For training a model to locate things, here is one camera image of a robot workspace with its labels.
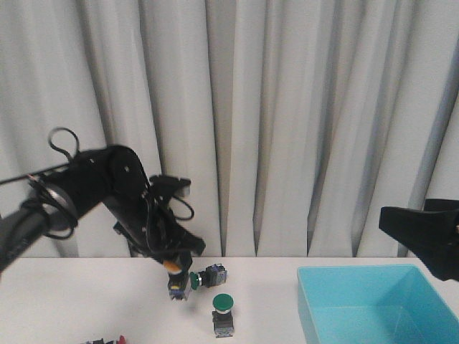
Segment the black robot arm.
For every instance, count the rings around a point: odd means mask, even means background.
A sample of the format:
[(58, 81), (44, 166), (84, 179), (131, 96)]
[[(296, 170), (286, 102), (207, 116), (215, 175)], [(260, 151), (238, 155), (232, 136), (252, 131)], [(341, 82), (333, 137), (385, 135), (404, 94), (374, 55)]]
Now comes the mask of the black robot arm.
[(204, 240), (180, 223), (169, 202), (187, 189), (186, 178), (148, 177), (136, 153), (122, 145), (79, 152), (70, 162), (27, 177), (31, 196), (1, 220), (1, 269), (8, 268), (41, 237), (68, 239), (78, 221), (104, 204), (114, 229), (130, 248), (157, 262), (188, 270)]

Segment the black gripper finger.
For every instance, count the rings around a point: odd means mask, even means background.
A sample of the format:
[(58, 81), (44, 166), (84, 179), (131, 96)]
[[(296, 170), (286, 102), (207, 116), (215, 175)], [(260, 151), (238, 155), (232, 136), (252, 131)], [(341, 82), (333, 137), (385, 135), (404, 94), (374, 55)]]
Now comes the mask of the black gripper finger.
[(189, 252), (153, 254), (152, 258), (160, 263), (169, 274), (181, 274), (188, 272), (190, 268)]
[(408, 248), (439, 280), (458, 280), (458, 207), (385, 206), (379, 228)]
[(456, 211), (459, 209), (459, 200), (451, 199), (426, 199), (424, 211)]
[(176, 251), (186, 251), (200, 257), (202, 256), (206, 244), (201, 237), (195, 236), (190, 231), (179, 225), (173, 238), (173, 249)]

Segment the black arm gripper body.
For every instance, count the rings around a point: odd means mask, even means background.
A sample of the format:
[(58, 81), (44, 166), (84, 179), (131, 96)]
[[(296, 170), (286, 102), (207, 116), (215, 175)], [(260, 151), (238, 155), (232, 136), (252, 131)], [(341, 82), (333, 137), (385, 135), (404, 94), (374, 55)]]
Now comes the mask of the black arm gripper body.
[(173, 258), (186, 247), (174, 233), (166, 229), (166, 219), (147, 202), (141, 202), (139, 210), (133, 207), (113, 206), (117, 220), (114, 229), (123, 235), (130, 249), (150, 258)]

